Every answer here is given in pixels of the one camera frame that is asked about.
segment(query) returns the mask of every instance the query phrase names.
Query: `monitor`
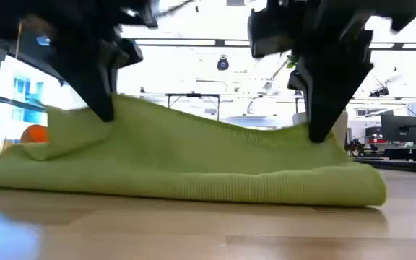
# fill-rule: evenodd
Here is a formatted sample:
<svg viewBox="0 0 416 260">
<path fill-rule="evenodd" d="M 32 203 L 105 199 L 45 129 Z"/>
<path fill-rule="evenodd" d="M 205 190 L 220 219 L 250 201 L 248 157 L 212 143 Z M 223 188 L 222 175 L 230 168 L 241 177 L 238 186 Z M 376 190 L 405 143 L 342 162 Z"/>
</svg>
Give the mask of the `monitor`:
<svg viewBox="0 0 416 260">
<path fill-rule="evenodd" d="M 381 115 L 381 133 L 386 141 L 416 143 L 414 126 L 416 126 L 415 116 Z"/>
</svg>

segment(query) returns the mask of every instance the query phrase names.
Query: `black equipment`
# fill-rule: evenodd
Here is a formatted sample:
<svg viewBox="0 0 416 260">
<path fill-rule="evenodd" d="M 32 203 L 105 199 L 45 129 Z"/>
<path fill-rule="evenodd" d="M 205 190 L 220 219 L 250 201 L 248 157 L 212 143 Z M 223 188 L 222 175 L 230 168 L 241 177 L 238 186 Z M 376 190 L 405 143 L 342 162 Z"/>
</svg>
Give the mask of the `black equipment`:
<svg viewBox="0 0 416 260">
<path fill-rule="evenodd" d="M 416 117 L 381 115 L 383 139 L 416 144 Z"/>
<path fill-rule="evenodd" d="M 222 56 L 219 61 L 217 61 L 217 70 L 223 72 L 224 70 L 229 69 L 229 61 L 228 58 Z"/>
<path fill-rule="evenodd" d="M 163 14 L 155 6 L 150 0 L 0 1 L 0 38 L 16 40 L 20 20 L 47 35 L 54 52 L 46 61 L 108 122 L 113 120 L 117 70 L 143 59 L 117 28 L 157 27 Z M 312 142 L 325 140 L 373 68 L 372 32 L 364 30 L 373 15 L 392 18 L 392 30 L 400 31 L 416 18 L 416 0 L 268 0 L 265 9 L 251 13 L 253 57 L 289 50 L 299 57 L 288 87 L 305 95 Z"/>
</svg>

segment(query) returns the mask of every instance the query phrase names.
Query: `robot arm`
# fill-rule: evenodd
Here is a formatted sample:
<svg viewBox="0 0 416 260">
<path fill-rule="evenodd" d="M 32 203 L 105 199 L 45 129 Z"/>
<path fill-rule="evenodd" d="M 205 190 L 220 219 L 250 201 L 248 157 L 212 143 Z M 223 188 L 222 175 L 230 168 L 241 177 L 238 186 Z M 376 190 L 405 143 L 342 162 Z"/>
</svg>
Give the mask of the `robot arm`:
<svg viewBox="0 0 416 260">
<path fill-rule="evenodd" d="M 46 61 L 104 122 L 112 121 L 117 70 L 143 59 L 134 42 L 120 38 L 116 31 L 121 24 L 157 27 L 155 4 L 151 0 L 6 2 L 11 7 L 0 11 L 0 38 L 15 40 L 18 21 L 27 17 L 46 21 L 48 26 L 34 26 L 52 35 L 54 54 Z M 373 68 L 368 48 L 372 32 L 364 30 L 372 15 L 392 18 L 392 29 L 399 31 L 416 18 L 416 0 L 268 0 L 266 9 L 252 11 L 248 19 L 254 58 L 289 50 L 300 57 L 289 88 L 305 95 L 312 142 L 325 140 Z M 27 24 L 33 25 L 33 19 Z"/>
</svg>

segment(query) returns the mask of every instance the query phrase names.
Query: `green cloth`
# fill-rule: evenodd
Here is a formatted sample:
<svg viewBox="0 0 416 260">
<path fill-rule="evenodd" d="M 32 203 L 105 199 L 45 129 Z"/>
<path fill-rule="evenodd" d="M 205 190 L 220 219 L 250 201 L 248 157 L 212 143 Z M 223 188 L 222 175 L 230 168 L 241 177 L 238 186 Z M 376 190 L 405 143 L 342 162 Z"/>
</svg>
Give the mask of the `green cloth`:
<svg viewBox="0 0 416 260">
<path fill-rule="evenodd" d="M 212 202 L 380 205 L 381 175 L 306 126 L 257 131 L 126 96 L 116 119 L 47 108 L 49 143 L 0 155 L 0 186 Z"/>
</svg>

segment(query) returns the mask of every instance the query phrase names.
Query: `green towel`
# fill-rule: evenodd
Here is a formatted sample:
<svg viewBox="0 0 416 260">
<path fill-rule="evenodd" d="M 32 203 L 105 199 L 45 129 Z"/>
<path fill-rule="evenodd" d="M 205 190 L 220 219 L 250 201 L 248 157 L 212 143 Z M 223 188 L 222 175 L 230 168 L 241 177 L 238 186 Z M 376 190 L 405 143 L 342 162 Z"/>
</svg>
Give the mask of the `green towel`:
<svg viewBox="0 0 416 260">
<path fill-rule="evenodd" d="M 257 131 L 127 96 L 116 119 L 47 108 L 50 142 L 0 155 L 0 186 L 210 202 L 380 205 L 381 175 L 306 126 Z"/>
</svg>

